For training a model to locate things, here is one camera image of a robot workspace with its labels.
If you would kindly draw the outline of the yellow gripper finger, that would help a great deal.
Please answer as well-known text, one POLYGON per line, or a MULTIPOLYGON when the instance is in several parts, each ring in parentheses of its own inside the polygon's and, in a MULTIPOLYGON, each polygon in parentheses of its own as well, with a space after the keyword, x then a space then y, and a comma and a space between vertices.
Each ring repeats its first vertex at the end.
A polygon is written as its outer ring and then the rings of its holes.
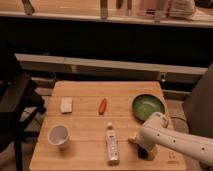
POLYGON ((130 137, 130 138, 128 138, 128 141, 130 143, 137 144, 136 137, 130 137))
POLYGON ((147 154, 148 156, 146 157, 146 159, 148 161, 152 161, 157 155, 157 148, 154 147, 152 150, 148 151, 147 154))

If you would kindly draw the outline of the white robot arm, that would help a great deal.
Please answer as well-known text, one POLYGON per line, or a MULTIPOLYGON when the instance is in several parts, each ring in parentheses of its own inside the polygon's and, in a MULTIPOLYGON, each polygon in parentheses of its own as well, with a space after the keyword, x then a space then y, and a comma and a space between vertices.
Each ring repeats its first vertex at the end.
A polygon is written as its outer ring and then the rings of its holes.
POLYGON ((154 112, 129 141, 147 152, 158 144, 213 167, 213 139, 174 131, 168 124, 165 114, 154 112))

